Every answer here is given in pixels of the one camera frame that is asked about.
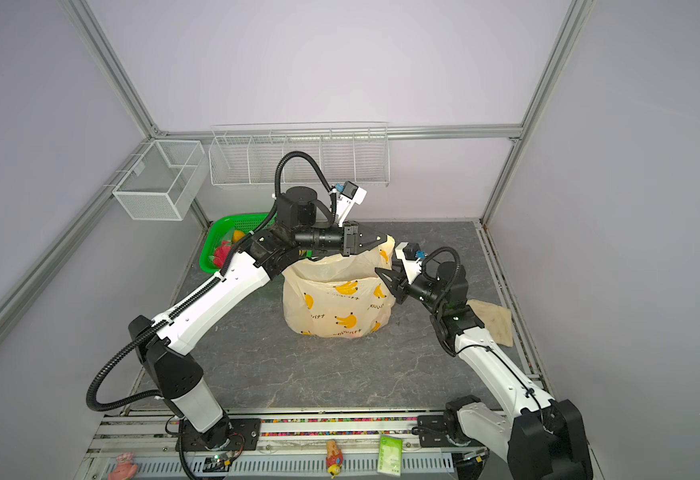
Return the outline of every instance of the white wire basket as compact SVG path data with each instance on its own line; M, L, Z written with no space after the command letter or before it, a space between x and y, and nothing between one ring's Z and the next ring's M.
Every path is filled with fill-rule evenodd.
M272 187L275 167L288 152L312 156L329 184L351 180L356 184L390 183L387 125L279 124L213 127L209 146L211 183L221 188ZM319 184L310 165L293 159L283 170L282 183Z
M198 140L153 140L113 195L134 220L182 220L208 175Z

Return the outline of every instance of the pink toy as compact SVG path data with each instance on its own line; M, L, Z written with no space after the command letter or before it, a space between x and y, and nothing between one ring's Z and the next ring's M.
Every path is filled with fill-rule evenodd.
M129 478L136 475L136 470L139 466L131 464L131 461L134 460L133 453L122 453L115 457L115 460L118 462L118 466L115 467L112 473L107 475L107 480L129 480Z

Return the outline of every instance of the green basket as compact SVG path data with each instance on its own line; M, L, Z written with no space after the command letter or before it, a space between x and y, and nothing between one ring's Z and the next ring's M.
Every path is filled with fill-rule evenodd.
M219 271L209 260L209 257L213 256L216 247L221 245L221 239L225 234L230 232L230 230L250 232L259 226L261 221L266 217L267 214L231 215L214 222L211 228L209 228L209 235L206 237L206 243L203 245L201 257L198 260L201 270L207 274L213 274Z

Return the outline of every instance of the table surface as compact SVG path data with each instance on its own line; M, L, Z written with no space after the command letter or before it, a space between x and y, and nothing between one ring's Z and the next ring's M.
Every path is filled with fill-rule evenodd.
M396 244L418 242L431 252L452 246L470 283L468 298L499 302L471 222L368 223ZM193 264L183 298L209 278ZM429 313L414 300L394 305L390 322L359 339L324 339L293 332L283 318L283 277L252 293L208 331L192 351L225 408L432 408L465 395L499 408L478 375L438 343ZM518 350L502 347L517 365ZM155 388L144 376L139 390ZM132 409L166 409L160 400Z

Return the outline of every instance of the banana print plastic bag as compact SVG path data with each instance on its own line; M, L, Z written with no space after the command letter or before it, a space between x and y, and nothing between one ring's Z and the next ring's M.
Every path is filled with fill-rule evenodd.
M303 335L358 338L387 324L395 297L374 273L390 268L395 240L360 255L299 260L283 271L283 315Z

